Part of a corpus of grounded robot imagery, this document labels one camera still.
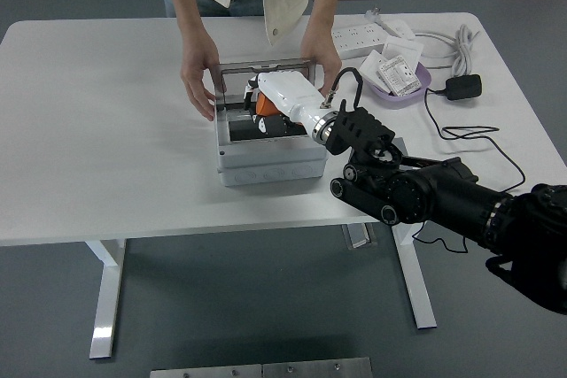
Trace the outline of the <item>person's left hand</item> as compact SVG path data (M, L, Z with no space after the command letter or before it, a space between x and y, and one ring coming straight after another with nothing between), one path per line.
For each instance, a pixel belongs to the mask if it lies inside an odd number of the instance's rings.
M300 44L300 54L303 58L313 59L322 67L323 80L320 92L326 96L342 66L330 30L308 27Z

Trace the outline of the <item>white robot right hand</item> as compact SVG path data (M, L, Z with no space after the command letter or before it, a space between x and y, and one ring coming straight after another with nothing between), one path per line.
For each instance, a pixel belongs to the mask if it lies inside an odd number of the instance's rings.
M338 113L331 108L336 91L323 96L298 71L260 73L245 87L245 109L268 137L291 135L303 127L319 144L326 142Z

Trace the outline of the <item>person's right hand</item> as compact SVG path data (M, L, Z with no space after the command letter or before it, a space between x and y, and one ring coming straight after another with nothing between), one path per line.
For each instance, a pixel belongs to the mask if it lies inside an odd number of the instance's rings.
M214 120L215 96L206 89L205 70L219 64L219 54L210 35L204 28L182 35L183 58L180 76L193 107L208 121Z

